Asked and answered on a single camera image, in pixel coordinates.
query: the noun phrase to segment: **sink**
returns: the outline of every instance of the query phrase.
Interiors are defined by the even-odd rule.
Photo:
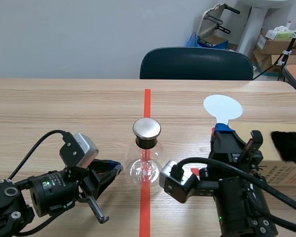
[[[289,4],[291,0],[240,0],[248,6],[257,8],[282,8]]]
[[[251,14],[241,37],[237,52],[251,58],[264,18],[269,8],[282,8],[293,0],[240,0],[252,7]]]

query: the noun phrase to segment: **silver cap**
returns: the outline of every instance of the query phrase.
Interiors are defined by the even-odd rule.
[[[142,140],[151,140],[159,136],[161,126],[153,118],[141,118],[134,123],[133,132]]]

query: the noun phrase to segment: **black chair backrest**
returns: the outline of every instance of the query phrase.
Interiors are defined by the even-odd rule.
[[[158,48],[143,59],[140,79],[252,80],[253,67],[241,53],[193,47]]]

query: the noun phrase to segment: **glass flask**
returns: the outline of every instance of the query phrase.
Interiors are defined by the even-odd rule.
[[[152,118],[141,118],[133,125],[136,136],[126,150],[125,171],[128,179],[141,185],[150,183],[159,184],[159,173],[167,163],[167,156],[157,137],[161,126]]]

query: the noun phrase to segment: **cardboard box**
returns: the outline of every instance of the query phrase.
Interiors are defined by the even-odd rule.
[[[266,33],[265,37],[269,38],[270,40],[292,40],[293,33],[293,31],[277,32],[270,30]]]
[[[263,33],[260,33],[257,42],[257,48],[261,51],[262,54],[280,55],[284,50],[287,50],[290,42],[290,39],[271,40],[265,37]],[[293,44],[291,55],[296,55],[296,41]]]
[[[254,66],[256,66],[259,73],[261,73],[273,65],[279,56],[280,55],[262,54],[261,51],[256,48],[253,52],[252,60],[254,61]],[[290,55],[288,57],[287,65],[288,64],[296,64],[296,55]],[[282,66],[276,65],[275,67],[266,71],[263,75],[278,77],[280,75],[281,69]]]
[[[263,155],[259,173],[272,186],[296,186],[296,164],[282,161],[270,135],[272,131],[296,132],[296,124],[231,122],[229,127],[244,142],[249,141],[252,130],[259,130],[263,136],[263,144],[259,149]]]
[[[202,43],[198,40],[197,43],[204,48],[226,49],[228,46],[227,39],[224,39],[222,37],[218,37],[215,35],[207,36],[207,37],[202,38],[200,40],[205,40],[206,42],[210,43],[210,45],[208,45],[208,44]]]

